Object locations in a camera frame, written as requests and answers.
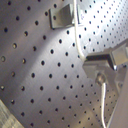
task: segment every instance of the perforated metal panel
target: perforated metal panel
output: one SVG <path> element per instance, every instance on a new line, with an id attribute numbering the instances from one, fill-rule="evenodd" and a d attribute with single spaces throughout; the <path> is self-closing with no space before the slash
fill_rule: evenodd
<path id="1" fill-rule="evenodd" d="M 101 88 L 87 78 L 74 27 L 52 30 L 50 8 L 72 0 L 1 0 L 0 98 L 23 124 L 35 128 L 99 128 Z M 79 0 L 85 25 L 82 50 L 114 47 L 128 37 L 127 0 Z M 117 94 L 107 86 L 105 122 Z"/>

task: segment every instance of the gray metal surface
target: gray metal surface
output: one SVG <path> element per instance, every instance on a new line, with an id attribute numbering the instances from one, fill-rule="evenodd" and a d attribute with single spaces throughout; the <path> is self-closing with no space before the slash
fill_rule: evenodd
<path id="1" fill-rule="evenodd" d="M 50 8 L 72 0 L 1 0 L 0 98 L 25 128 L 99 128 L 101 88 L 78 58 L 74 28 L 50 29 Z M 127 0 L 80 0 L 85 56 L 128 37 Z M 107 86 L 105 122 L 117 94 Z"/>

